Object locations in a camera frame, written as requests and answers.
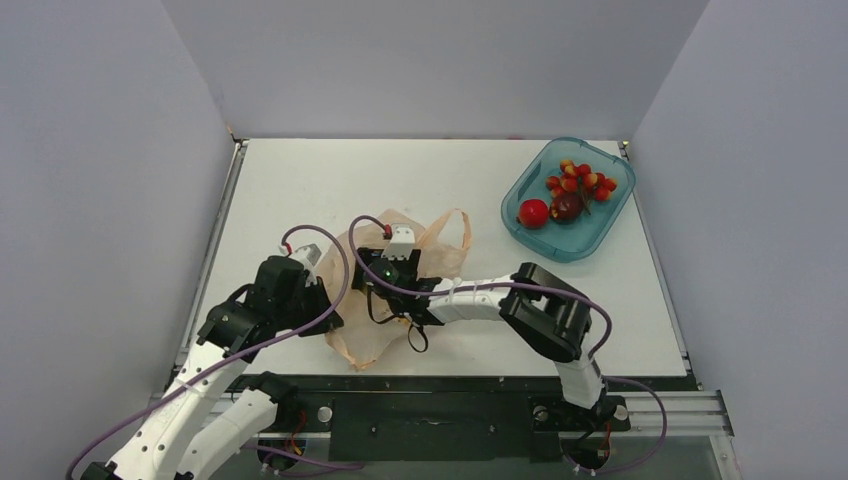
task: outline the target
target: dark red fruit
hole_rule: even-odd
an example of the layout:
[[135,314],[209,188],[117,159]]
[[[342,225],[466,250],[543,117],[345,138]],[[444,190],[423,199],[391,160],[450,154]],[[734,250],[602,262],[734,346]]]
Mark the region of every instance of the dark red fruit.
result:
[[551,202],[551,219],[558,223],[574,220],[583,213],[583,199],[576,193],[564,193]]

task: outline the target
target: red wire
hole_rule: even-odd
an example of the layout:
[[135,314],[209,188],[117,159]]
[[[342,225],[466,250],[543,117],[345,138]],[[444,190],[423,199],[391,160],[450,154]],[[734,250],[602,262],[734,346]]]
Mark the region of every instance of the red wire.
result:
[[291,450],[292,452],[294,452],[294,437],[295,437],[295,435],[300,433],[301,430],[303,430],[303,427],[305,425],[306,425],[306,412],[301,410],[300,411],[300,423],[297,424],[297,428],[294,429],[294,431],[292,432],[291,437],[289,437],[289,441],[288,441],[289,450]]

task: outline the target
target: wire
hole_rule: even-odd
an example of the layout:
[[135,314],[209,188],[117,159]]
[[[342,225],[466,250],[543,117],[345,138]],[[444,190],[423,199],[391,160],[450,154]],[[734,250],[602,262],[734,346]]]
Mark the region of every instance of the wire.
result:
[[572,293],[572,292],[569,292],[569,291],[566,291],[566,290],[561,290],[561,289],[558,289],[558,288],[543,287],[541,285],[530,285],[528,283],[518,283],[518,282],[482,283],[480,285],[466,285],[466,286],[462,286],[462,287],[456,287],[452,290],[440,290],[440,291],[434,291],[434,292],[416,292],[414,290],[407,290],[405,288],[396,287],[396,286],[392,285],[391,283],[386,282],[385,280],[380,278],[378,275],[376,275],[374,272],[372,272],[371,269],[368,268],[368,265],[365,264],[365,261],[362,260],[362,257],[359,255],[359,252],[356,251],[356,244],[353,240],[353,230],[354,230],[354,228],[356,228],[356,224],[363,221],[363,220],[368,220],[372,223],[375,223],[381,229],[386,228],[386,226],[385,226],[385,224],[383,224],[383,222],[377,220],[376,218],[372,217],[371,215],[360,215],[360,216],[354,218],[353,222],[351,222],[350,228],[347,231],[347,241],[350,244],[350,248],[351,248],[351,251],[353,253],[353,258],[356,260],[356,263],[359,265],[360,268],[362,268],[362,270],[369,277],[371,277],[371,280],[374,283],[380,285],[381,287],[387,288],[387,289],[392,290],[392,291],[397,292],[397,293],[402,293],[404,295],[410,295],[410,296],[413,296],[413,297],[444,296],[444,295],[449,295],[451,293],[451,291],[453,291],[455,293],[455,292],[470,292],[470,291],[473,291],[475,289],[479,290],[479,289],[495,289],[495,288],[517,288],[517,289],[521,289],[521,290],[530,290],[530,291],[534,291],[534,292],[546,293],[548,295],[557,295],[559,297],[566,297],[566,298],[571,298],[573,300],[577,300],[578,302],[583,303],[584,305],[588,306],[592,310],[595,310],[596,312],[598,312],[604,318],[604,321],[606,322],[606,329],[604,330],[604,334],[601,336],[601,339],[598,340],[598,343],[596,343],[595,346],[592,347],[591,350],[589,350],[589,354],[588,354],[589,358],[593,358],[595,356],[595,353],[601,347],[603,347],[604,344],[607,343],[607,340],[609,340],[609,337],[612,334],[612,319],[610,318],[609,313],[607,313],[606,310],[601,308],[601,306],[598,305],[597,303],[595,303],[595,302],[589,300],[588,298],[584,297],[583,295]]
[[[415,345],[412,344],[412,337],[410,336],[410,334],[412,333],[413,328],[418,332],[419,335],[421,335],[421,338],[424,339],[424,346],[422,348],[417,348]],[[406,331],[406,342],[409,343],[409,346],[412,347],[412,349],[416,353],[424,353],[430,348],[430,340],[427,338],[427,334],[424,333],[423,325],[415,325],[414,323],[410,323],[409,330]]]
[[396,318],[403,318],[400,315],[391,315],[391,316],[386,317],[382,320],[375,320],[374,319],[374,306],[373,306],[373,303],[371,301],[371,294],[372,293],[374,293],[374,292],[373,292],[373,290],[371,290],[371,287],[369,285],[366,285],[365,286],[365,298],[366,298],[365,303],[368,305],[368,316],[371,317],[372,322],[376,323],[377,325],[385,325],[385,324],[391,322],[392,320],[394,320]]
[[290,448],[290,450],[293,450],[298,455],[303,455],[303,452],[300,450],[300,447],[298,447],[297,444],[294,443],[294,437],[296,437],[297,434],[300,433],[301,430],[303,430],[304,426],[306,426],[306,412],[301,410],[300,411],[300,423],[297,424],[297,427],[294,429],[294,431],[292,431],[292,434],[289,437],[289,448]]
[[[643,463],[647,462],[648,459],[653,457],[657,453],[657,451],[659,451],[660,448],[662,448],[663,444],[665,444],[666,436],[668,435],[668,414],[666,413],[665,405],[662,403],[662,399],[660,398],[660,396],[657,395],[657,392],[655,392],[651,387],[649,387],[649,386],[647,386],[643,383],[637,382],[636,380],[631,380],[629,378],[604,377],[604,379],[606,379],[607,381],[613,382],[613,383],[620,383],[620,384],[623,384],[623,385],[630,385],[630,386],[633,386],[633,387],[637,387],[641,390],[648,392],[648,394],[650,394],[652,397],[654,397],[654,400],[657,401],[657,405],[660,407],[660,415],[662,415],[663,426],[662,426],[662,430],[660,430],[660,438],[657,439],[657,443],[655,443],[654,446],[651,447],[651,449],[647,451],[647,453],[645,453],[641,457],[637,458],[636,460],[633,460],[630,463],[626,463],[626,464],[618,466],[618,467],[608,468],[608,469],[603,469],[603,470],[595,470],[594,472],[595,472],[596,475],[607,475],[607,474],[610,474],[610,473],[621,473],[621,472],[624,472],[626,470],[631,470],[633,468],[636,468],[639,465],[642,465]],[[572,464],[574,464],[574,460],[572,460],[571,457],[566,455],[565,458],[567,458]],[[582,472],[592,473],[592,470],[587,470],[587,469],[585,469],[585,468],[583,468],[579,465],[577,465],[576,468],[579,471],[582,471]]]
[[286,457],[296,462],[308,463],[310,465],[315,465],[316,467],[324,467],[331,470],[362,470],[365,466],[361,463],[330,463],[324,462],[322,460],[315,460],[314,458],[306,458],[299,457],[293,453],[289,453],[280,448],[266,447],[264,445],[244,445],[241,447],[243,450],[258,450],[260,452],[268,452],[273,453],[274,455],[279,455],[281,457]]
[[182,395],[182,393],[188,387],[200,382],[204,377],[212,374],[213,372],[215,372],[217,370],[220,370],[221,368],[235,362],[236,360],[239,360],[243,357],[246,357],[248,355],[256,353],[256,352],[258,352],[259,350],[262,350],[265,347],[269,347],[271,345],[280,343],[283,340],[286,340],[288,338],[291,338],[295,335],[300,334],[301,332],[305,332],[306,330],[313,328],[314,326],[316,326],[319,323],[326,320],[327,317],[329,317],[330,314],[332,314],[336,310],[336,307],[338,307],[339,304],[342,302],[342,299],[344,298],[344,294],[347,291],[347,286],[350,283],[350,263],[348,262],[347,256],[345,256],[345,254],[344,254],[344,249],[342,248],[341,243],[339,243],[339,241],[336,240],[336,237],[334,237],[327,230],[325,230],[325,229],[323,229],[319,226],[316,226],[316,225],[298,225],[296,227],[292,227],[283,235],[281,242],[283,244],[287,244],[286,240],[288,239],[288,237],[291,236],[291,234],[293,234],[297,231],[300,231],[300,230],[313,230],[313,231],[316,231],[316,232],[324,235],[325,237],[330,239],[330,241],[333,243],[333,245],[340,252],[342,252],[341,257],[342,257],[342,267],[344,268],[344,278],[342,279],[342,283],[341,283],[342,288],[339,290],[339,295],[335,298],[335,300],[333,300],[333,303],[330,304],[330,306],[326,310],[324,310],[324,312],[322,312],[321,315],[318,315],[314,320],[312,320],[312,321],[310,321],[310,322],[308,322],[304,325],[301,325],[300,327],[297,327],[294,330],[286,332],[286,333],[284,333],[284,334],[282,334],[282,335],[280,335],[276,338],[272,338],[271,340],[268,340],[266,342],[262,342],[260,344],[254,345],[250,348],[242,350],[241,352],[238,352],[234,355],[231,355],[229,357],[224,358],[223,360],[213,364],[212,366],[210,366],[206,370],[198,373],[197,375],[195,375],[194,377],[189,379],[184,385],[178,386],[177,388],[174,389],[173,392],[164,396],[160,400],[154,402],[149,407],[127,417],[126,419],[122,420],[121,422],[118,422],[116,425],[114,425],[113,427],[106,430],[106,432],[101,434],[99,437],[92,440],[88,445],[86,445],[82,449],[82,451],[80,451],[79,454],[77,454],[76,457],[74,457],[73,460],[71,460],[71,463],[68,466],[68,469],[65,471],[65,479],[66,480],[74,480],[74,470],[77,468],[77,466],[80,464],[80,462],[82,462],[82,460],[86,457],[86,455],[91,453],[92,450],[94,450],[98,445],[103,443],[103,441],[106,440],[107,438],[109,438],[112,435],[114,435],[115,433],[123,430],[124,428],[126,428],[127,426],[129,426],[133,422],[135,422],[136,420],[143,418],[145,415],[149,415],[149,414],[153,413],[154,411],[156,411],[157,409],[162,408],[164,405],[168,404],[173,399]]

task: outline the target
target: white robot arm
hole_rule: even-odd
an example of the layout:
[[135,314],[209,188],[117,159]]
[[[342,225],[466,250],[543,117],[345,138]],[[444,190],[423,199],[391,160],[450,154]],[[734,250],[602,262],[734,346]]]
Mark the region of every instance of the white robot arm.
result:
[[[370,273],[365,274],[358,265],[353,288],[385,299],[395,315],[406,317],[419,328],[469,319],[505,321],[537,353],[554,362],[566,402],[584,409],[593,424],[612,416],[615,405],[605,401],[600,370],[583,345],[591,325],[588,307],[574,299],[508,285],[520,282],[580,292],[532,263],[522,264],[511,275],[486,281],[419,279],[421,252],[413,248],[411,229],[405,225],[390,228],[386,234],[391,241],[386,249],[357,250]],[[255,283],[240,288],[210,311],[168,392],[223,357],[269,340],[282,330],[304,325],[326,310],[330,302],[323,283],[312,274],[319,256],[317,247],[311,245],[263,262]],[[374,276],[407,291],[450,293],[432,297],[399,294],[374,282]],[[482,283],[506,286],[476,288]],[[239,302],[242,295],[245,299]],[[323,334],[341,325],[341,318],[334,314],[301,336]],[[215,402],[254,357],[248,355],[190,385],[154,411],[108,463],[92,463],[82,480],[206,479],[252,436],[271,425],[284,424],[293,417],[296,388],[266,372],[247,385],[232,407],[201,430]]]
[[[323,283],[312,273],[320,255],[317,246],[309,245],[285,257],[270,257],[260,266],[254,283],[212,308],[165,394],[187,385],[186,390],[151,413],[108,463],[89,465],[82,479],[207,478],[245,441],[284,416],[296,389],[274,376],[260,377],[258,384],[248,386],[239,402],[197,433],[255,354],[212,372],[199,383],[187,382],[222,358],[272,339],[280,331],[304,325],[329,307]],[[341,324],[341,318],[334,314],[301,336],[323,334]]]

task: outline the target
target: translucent plastic bag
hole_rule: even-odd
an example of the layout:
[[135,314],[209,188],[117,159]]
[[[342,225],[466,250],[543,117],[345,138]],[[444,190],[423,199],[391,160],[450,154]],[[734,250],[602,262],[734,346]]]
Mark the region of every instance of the translucent plastic bag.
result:
[[[454,212],[462,215],[465,226],[462,245],[459,248],[439,242],[439,235]],[[383,223],[405,223],[412,228],[416,239],[415,247],[421,249],[421,259],[418,264],[419,277],[455,278],[459,276],[462,264],[471,248],[471,221],[468,214],[459,209],[448,210],[427,229],[395,210],[386,210],[377,218]],[[353,231],[353,238],[357,248],[384,248],[388,243],[387,240],[383,240],[383,231],[374,224],[357,227]],[[348,244],[347,232],[339,235],[338,240],[344,247],[345,255],[350,259],[351,274],[353,274],[355,261]],[[315,274],[324,279],[330,298],[338,295],[344,277],[338,251],[331,250],[318,263]],[[391,316],[388,304],[376,295],[372,295],[372,309],[375,319],[381,320]],[[390,343],[398,338],[406,337],[409,331],[409,322],[405,319],[392,320],[384,325],[374,323],[368,316],[365,293],[358,290],[348,290],[337,311],[345,322],[344,327],[328,333],[325,339],[357,370],[373,365]]]

